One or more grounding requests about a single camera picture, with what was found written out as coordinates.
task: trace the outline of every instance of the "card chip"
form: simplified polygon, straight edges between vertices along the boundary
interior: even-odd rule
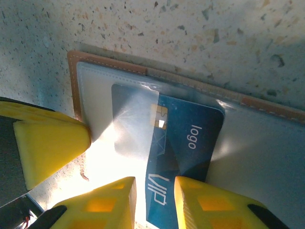
[[[168,109],[165,106],[159,106],[157,104],[151,105],[151,123],[153,126],[166,130],[167,128],[167,112]]]

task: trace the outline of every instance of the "yellow plastic part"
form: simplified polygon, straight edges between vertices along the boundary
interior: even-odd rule
[[[136,198],[134,177],[117,180],[58,203],[67,210],[51,229],[133,229]]]
[[[59,112],[0,102],[0,115],[13,124],[28,190],[51,176],[91,144],[89,129]]]
[[[265,208],[254,199],[187,177],[176,177],[174,196],[179,229],[268,229],[248,208]]]

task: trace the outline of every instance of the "wallet stitching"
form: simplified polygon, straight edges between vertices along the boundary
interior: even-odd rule
[[[100,64],[100,65],[112,67],[112,68],[115,68],[115,69],[120,69],[120,70],[125,70],[125,71],[128,71],[128,72],[133,72],[133,73],[138,73],[138,74],[145,75],[144,73],[141,73],[141,72],[137,72],[137,71],[134,71],[134,70],[130,70],[130,69],[125,69],[125,68],[117,67],[117,66],[114,66],[114,65],[111,65],[111,64],[107,64],[107,63],[102,63],[102,62],[94,61],[94,60],[91,60],[91,59],[88,59],[88,58],[84,58],[84,57],[80,57],[80,56],[77,56],[77,55],[72,55],[72,56],[70,57],[70,61],[71,61],[72,57],[77,57],[77,58],[80,58],[80,59],[88,60],[88,61],[90,61],[90,62],[94,62],[94,63]],[[71,68],[72,68],[72,75],[74,75],[73,64],[72,64],[72,67],[71,67]],[[282,117],[282,118],[286,118],[286,119],[289,119],[289,120],[293,120],[293,121],[298,121],[298,122],[300,122],[300,123],[304,123],[304,121],[301,121],[301,120],[298,119],[298,118],[291,118],[291,117],[288,117],[288,116],[285,116],[285,115],[282,115],[282,114],[279,114],[279,113],[276,113],[276,112],[267,111],[267,110],[265,110],[265,109],[262,109],[262,108],[259,108],[259,107],[255,107],[255,106],[252,106],[252,105],[247,105],[247,104],[241,103],[240,101],[238,101],[238,100],[236,100],[236,99],[232,99],[232,98],[229,98],[229,97],[227,97],[227,96],[223,96],[223,95],[221,95],[221,94],[213,93],[213,92],[207,91],[207,90],[205,90],[205,89],[203,89],[203,88],[195,87],[195,86],[193,86],[193,85],[189,85],[189,84],[187,84],[187,83],[182,83],[182,82],[179,82],[178,80],[168,79],[168,78],[166,78],[166,77],[164,77],[164,76],[153,75],[153,74],[150,74],[150,76],[154,76],[154,77],[157,77],[157,78],[162,78],[162,79],[169,80],[169,81],[171,81],[171,82],[179,83],[179,84],[182,84],[182,85],[184,85],[184,86],[188,86],[188,87],[191,87],[191,88],[193,88],[193,89],[195,89],[195,90],[200,90],[201,92],[205,92],[205,93],[208,93],[208,94],[211,94],[211,95],[217,95],[217,96],[219,96],[219,97],[221,97],[221,98],[225,98],[225,99],[228,99],[228,100],[231,100],[231,101],[238,102],[238,103],[241,104],[241,105],[244,105],[244,106],[247,106],[247,107],[250,107],[250,108],[254,108],[254,109],[258,109],[259,111],[262,111],[262,112],[265,112],[265,113],[268,113],[268,114],[271,114],[271,115],[277,115],[277,116]],[[73,82],[72,82],[72,84],[73,84],[73,89],[74,89],[74,91],[75,91],[76,85],[75,85],[75,79],[74,79],[74,77],[73,77]]]

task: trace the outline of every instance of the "speckled countertop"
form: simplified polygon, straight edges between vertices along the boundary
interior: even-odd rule
[[[0,96],[73,115],[68,50],[305,110],[304,0],[0,0]]]

